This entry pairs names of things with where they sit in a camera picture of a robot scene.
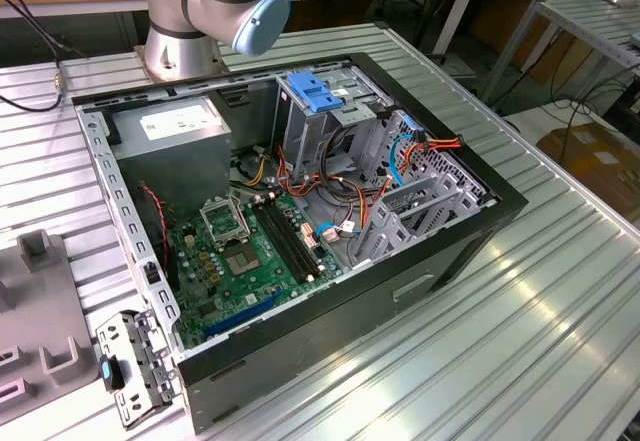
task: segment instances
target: pci express slot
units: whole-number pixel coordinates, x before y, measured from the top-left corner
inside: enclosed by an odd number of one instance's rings
[[[251,319],[259,314],[264,313],[265,311],[270,310],[276,305],[276,298],[283,292],[284,291],[279,291],[276,294],[269,296],[264,301],[256,304],[255,306],[251,306],[250,308],[247,308],[244,311],[240,311],[239,313],[234,314],[224,321],[220,321],[216,324],[212,324],[211,326],[206,327],[202,330],[202,335],[205,338],[208,338],[209,336],[215,336],[216,334],[220,334],[228,331],[231,328],[235,328],[248,319]]]
[[[274,203],[255,206],[253,213],[299,284],[306,282],[309,275],[320,274],[314,259]]]

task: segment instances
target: aluminum table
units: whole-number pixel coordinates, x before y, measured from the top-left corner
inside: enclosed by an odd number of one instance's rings
[[[640,233],[391,30],[285,35],[233,69],[369,53],[529,200],[452,284],[197,439],[615,439],[640,408]],[[64,64],[71,95],[149,83],[134,54]],[[54,97],[53,65],[0,71]],[[0,105],[0,245],[63,235],[91,331],[142,301],[69,100]],[[102,381],[0,428],[6,440],[192,440],[179,403],[133,431]]]
[[[631,35],[640,32],[640,6],[623,9],[606,0],[533,0],[489,75],[481,96],[483,101],[489,100],[538,16],[547,18],[552,24],[534,48],[523,70],[542,55],[558,30],[563,29],[601,53],[602,60],[608,58],[623,68],[639,66],[633,71],[640,73],[640,48],[630,42]],[[602,68],[602,62],[594,67],[593,82],[597,81],[597,74]]]

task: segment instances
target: red cable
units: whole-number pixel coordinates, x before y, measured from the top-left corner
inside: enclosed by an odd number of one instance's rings
[[[144,184],[141,186],[149,196],[153,198],[153,202],[156,204],[156,209],[158,210],[158,215],[160,216],[160,224],[162,225],[162,244],[164,246],[164,272],[167,272],[167,266],[169,265],[169,243],[167,241],[167,224],[164,220],[164,212],[162,211],[162,203],[156,196],[149,186],[145,186]]]

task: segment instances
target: metal bracket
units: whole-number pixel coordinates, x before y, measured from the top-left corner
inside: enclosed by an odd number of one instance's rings
[[[172,404],[180,392],[177,371],[151,311],[123,312],[96,330],[102,354],[115,359],[124,387],[114,390],[120,421],[129,430]],[[109,372],[101,367],[106,381]]]

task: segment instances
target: connector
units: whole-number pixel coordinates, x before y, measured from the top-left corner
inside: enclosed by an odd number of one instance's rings
[[[56,75],[53,78],[53,84],[56,87],[58,93],[62,93],[64,91],[64,76],[62,75],[62,70],[58,69],[56,71]]]

